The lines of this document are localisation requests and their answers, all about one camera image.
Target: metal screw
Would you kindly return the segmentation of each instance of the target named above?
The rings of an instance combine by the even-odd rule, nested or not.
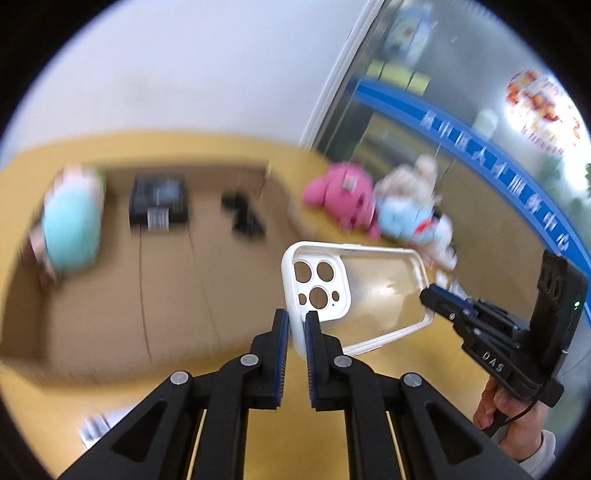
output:
[[[346,355],[336,356],[334,362],[337,367],[341,367],[341,368],[350,367],[351,364],[353,363],[353,361],[351,360],[351,357],[346,356]]]
[[[170,381],[175,385],[183,385],[189,380],[189,374],[187,372],[175,372],[170,376]]]
[[[254,353],[247,353],[240,357],[240,363],[245,367],[252,367],[258,363],[258,357]]]
[[[404,384],[409,387],[418,387],[423,383],[423,379],[417,374],[406,374],[402,381],[404,381]]]

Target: white wall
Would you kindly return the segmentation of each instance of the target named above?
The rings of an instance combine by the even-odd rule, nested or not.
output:
[[[192,129],[306,144],[383,0],[125,0],[34,83],[0,144]]]

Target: stuffed toy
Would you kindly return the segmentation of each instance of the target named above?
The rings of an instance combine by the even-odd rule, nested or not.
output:
[[[437,181],[437,161],[429,155],[420,155],[414,164],[403,164],[377,182],[374,195],[380,197],[410,198],[420,206],[438,205],[440,197],[433,194]]]
[[[378,205],[378,225],[385,236],[416,249],[428,267],[438,263],[446,270],[456,268],[452,222],[446,215],[436,217],[432,207],[416,205],[404,197],[386,197]]]
[[[440,197],[434,195],[437,162],[421,155],[415,166],[401,165],[374,188],[378,225],[385,236],[416,248],[427,265],[438,263],[453,270],[457,256],[450,243],[452,222],[435,214]]]
[[[41,265],[43,286],[94,263],[104,205],[105,179],[96,170],[68,166],[56,178],[22,252],[25,262]]]
[[[380,237],[372,177],[361,166],[353,163],[332,165],[326,176],[312,180],[304,189],[302,202],[309,206],[323,206],[344,230],[367,230],[371,238]]]

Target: black box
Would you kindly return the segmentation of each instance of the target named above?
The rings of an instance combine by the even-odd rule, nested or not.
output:
[[[187,223],[187,190],[174,177],[136,177],[129,199],[129,225],[148,230],[168,230],[175,223]]]

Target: teal plush toy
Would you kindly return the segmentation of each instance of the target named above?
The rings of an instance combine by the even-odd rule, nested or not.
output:
[[[378,199],[378,225],[384,236],[413,245],[438,242],[433,208],[419,206],[401,197]]]
[[[43,285],[94,263],[104,204],[105,178],[97,171],[70,166],[56,179],[23,251],[25,259],[33,257],[42,265]]]
[[[47,202],[41,228],[56,272],[70,273],[94,262],[100,244],[100,212],[88,191],[63,187]]]

